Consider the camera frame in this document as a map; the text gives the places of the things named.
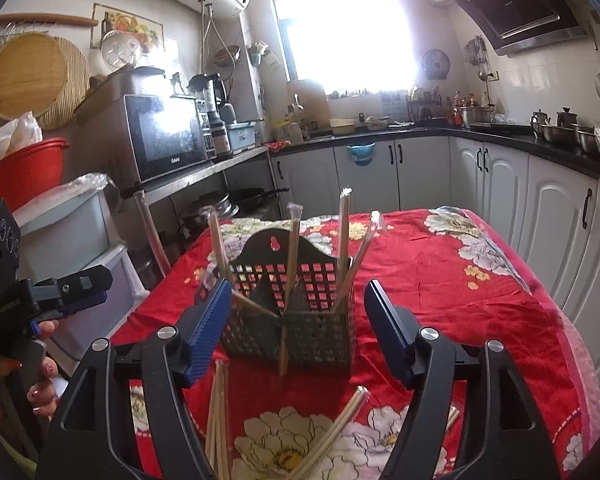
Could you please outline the chopsticks pair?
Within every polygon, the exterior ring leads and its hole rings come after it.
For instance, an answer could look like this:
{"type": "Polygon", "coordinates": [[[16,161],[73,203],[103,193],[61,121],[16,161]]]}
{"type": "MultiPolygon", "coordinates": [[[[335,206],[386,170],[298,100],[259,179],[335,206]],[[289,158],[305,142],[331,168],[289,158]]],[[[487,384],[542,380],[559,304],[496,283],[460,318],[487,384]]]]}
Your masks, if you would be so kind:
{"type": "Polygon", "coordinates": [[[287,350],[287,325],[285,323],[286,313],[290,305],[290,298],[294,292],[294,286],[297,281],[297,264],[298,264],[298,246],[300,237],[300,222],[302,217],[303,207],[295,203],[289,203],[288,212],[290,215],[290,232],[287,250],[286,263],[286,286],[285,300],[283,310],[283,326],[280,333],[280,347],[278,356],[278,376],[284,377],[288,365],[288,350],[287,350]]]}
{"type": "Polygon", "coordinates": [[[460,410],[455,406],[451,405],[449,409],[448,420],[446,421],[445,431],[450,432],[456,423],[457,419],[460,417],[460,410]]]}

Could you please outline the dark plastic utensil basket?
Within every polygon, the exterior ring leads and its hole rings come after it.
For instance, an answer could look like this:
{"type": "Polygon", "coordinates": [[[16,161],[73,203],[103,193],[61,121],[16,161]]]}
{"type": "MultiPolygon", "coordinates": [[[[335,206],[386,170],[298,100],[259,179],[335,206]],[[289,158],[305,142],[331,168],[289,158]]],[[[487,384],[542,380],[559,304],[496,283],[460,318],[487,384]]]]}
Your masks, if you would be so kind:
{"type": "MultiPolygon", "coordinates": [[[[266,229],[246,240],[234,259],[228,258],[235,288],[279,318],[238,308],[232,300],[221,344],[231,358],[278,363],[286,286],[290,230],[266,229]]],[[[212,270],[201,292],[208,292],[220,274],[212,249],[212,270]]],[[[297,281],[286,313],[288,363],[350,366],[354,355],[351,298],[334,311],[337,259],[299,237],[297,281]]]]}

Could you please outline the red floral tablecloth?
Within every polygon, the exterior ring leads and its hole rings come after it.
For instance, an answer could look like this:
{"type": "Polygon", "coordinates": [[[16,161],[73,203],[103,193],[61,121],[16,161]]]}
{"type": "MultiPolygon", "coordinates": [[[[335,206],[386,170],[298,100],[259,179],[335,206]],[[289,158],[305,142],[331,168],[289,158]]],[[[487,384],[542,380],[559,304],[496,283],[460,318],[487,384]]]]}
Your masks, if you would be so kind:
{"type": "MultiPolygon", "coordinates": [[[[597,478],[600,388],[588,349],[528,266],[472,212],[454,207],[381,216],[384,228],[370,245],[349,297],[354,314],[350,366],[287,365],[231,358],[222,344],[207,373],[184,399],[206,443],[215,362],[227,365],[227,448],[231,479],[287,479],[329,430],[358,386],[368,389],[362,408],[322,459],[302,479],[385,479],[382,471],[398,440],[411,391],[394,379],[364,307],[366,285],[378,281],[389,299],[423,326],[460,344],[504,344],[527,383],[552,441],[560,476],[597,478]]],[[[370,225],[349,223],[348,267],[370,225]]],[[[300,236],[338,259],[335,217],[300,222],[300,236]]],[[[228,258],[261,230],[290,230],[290,221],[237,219],[220,226],[228,258]]],[[[173,325],[201,292],[212,270],[210,230],[116,333],[117,344],[136,344],[173,325]]],[[[434,478],[449,479],[460,442],[460,416],[445,435],[434,478]]]]}

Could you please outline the white plastic storage drawers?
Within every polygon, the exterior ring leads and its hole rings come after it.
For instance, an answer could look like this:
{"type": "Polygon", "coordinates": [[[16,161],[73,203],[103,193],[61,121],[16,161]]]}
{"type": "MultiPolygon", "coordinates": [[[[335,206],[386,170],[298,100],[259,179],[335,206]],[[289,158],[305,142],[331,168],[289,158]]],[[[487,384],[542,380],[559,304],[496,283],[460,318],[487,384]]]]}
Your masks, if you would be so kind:
{"type": "Polygon", "coordinates": [[[84,174],[14,213],[21,233],[20,278],[39,282],[100,264],[112,275],[107,300],[62,320],[47,344],[67,375],[76,370],[93,340],[111,337],[149,296],[114,225],[112,213],[119,202],[110,177],[84,174]]]}

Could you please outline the red plastic basin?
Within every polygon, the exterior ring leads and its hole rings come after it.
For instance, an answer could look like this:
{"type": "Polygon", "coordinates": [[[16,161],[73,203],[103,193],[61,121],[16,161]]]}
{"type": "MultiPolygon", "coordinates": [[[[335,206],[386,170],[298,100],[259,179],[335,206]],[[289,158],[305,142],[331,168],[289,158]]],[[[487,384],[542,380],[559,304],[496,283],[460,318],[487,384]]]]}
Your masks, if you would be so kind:
{"type": "Polygon", "coordinates": [[[68,148],[65,139],[51,138],[0,160],[0,200],[11,212],[61,184],[68,148]]]}

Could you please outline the blue bag on cabinet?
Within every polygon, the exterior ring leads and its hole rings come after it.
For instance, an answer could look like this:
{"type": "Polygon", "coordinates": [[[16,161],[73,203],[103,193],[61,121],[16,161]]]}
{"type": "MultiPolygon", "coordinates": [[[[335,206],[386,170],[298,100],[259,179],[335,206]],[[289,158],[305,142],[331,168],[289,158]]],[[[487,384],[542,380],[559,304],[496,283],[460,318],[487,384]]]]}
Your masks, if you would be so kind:
{"type": "Polygon", "coordinates": [[[347,152],[352,162],[356,166],[365,167],[368,166],[374,156],[375,144],[358,144],[358,145],[347,145],[347,152]]]}

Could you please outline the microwave oven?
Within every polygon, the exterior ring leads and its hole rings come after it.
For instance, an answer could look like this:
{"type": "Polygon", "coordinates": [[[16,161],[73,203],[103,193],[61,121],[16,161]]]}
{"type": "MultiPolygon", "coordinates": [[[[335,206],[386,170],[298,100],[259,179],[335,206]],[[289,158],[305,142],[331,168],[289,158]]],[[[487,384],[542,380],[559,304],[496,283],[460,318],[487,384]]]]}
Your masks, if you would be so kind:
{"type": "Polygon", "coordinates": [[[126,94],[78,120],[71,149],[80,174],[108,174],[120,190],[136,188],[215,158],[188,96],[126,94]]]}

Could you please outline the round wooden cutting board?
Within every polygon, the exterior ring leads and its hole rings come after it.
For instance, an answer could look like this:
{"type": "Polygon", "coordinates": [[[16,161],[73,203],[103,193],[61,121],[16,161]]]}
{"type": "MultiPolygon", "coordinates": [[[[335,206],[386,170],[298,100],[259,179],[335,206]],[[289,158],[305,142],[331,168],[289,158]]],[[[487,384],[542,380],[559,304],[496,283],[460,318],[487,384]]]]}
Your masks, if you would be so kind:
{"type": "Polygon", "coordinates": [[[27,32],[0,47],[0,118],[31,113],[42,129],[58,130],[73,121],[88,88],[83,53],[71,41],[27,32]]]}

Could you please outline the black range hood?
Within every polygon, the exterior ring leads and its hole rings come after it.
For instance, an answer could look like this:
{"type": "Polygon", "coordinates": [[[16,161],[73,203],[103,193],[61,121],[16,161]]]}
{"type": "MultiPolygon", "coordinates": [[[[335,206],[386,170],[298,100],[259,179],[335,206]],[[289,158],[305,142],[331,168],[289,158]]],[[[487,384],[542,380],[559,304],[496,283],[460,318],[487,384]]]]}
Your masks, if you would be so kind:
{"type": "Polygon", "coordinates": [[[478,25],[498,55],[585,36],[566,0],[453,0],[478,25]]]}

